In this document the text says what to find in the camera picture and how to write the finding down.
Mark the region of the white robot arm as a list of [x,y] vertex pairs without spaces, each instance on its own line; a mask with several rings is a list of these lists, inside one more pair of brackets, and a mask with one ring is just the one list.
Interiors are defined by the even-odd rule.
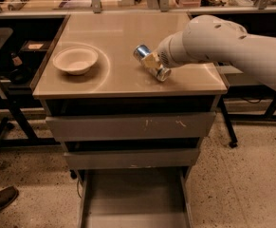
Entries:
[[276,37],[249,34],[234,22],[200,15],[140,59],[148,68],[229,63],[276,91]]

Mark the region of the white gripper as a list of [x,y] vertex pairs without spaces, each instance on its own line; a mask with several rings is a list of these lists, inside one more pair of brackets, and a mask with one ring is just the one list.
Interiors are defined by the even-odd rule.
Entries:
[[177,32],[166,37],[158,45],[157,53],[151,52],[146,55],[141,59],[141,63],[147,68],[159,68],[160,62],[167,68],[184,66],[188,63],[189,56],[184,48],[182,36],[182,32]]

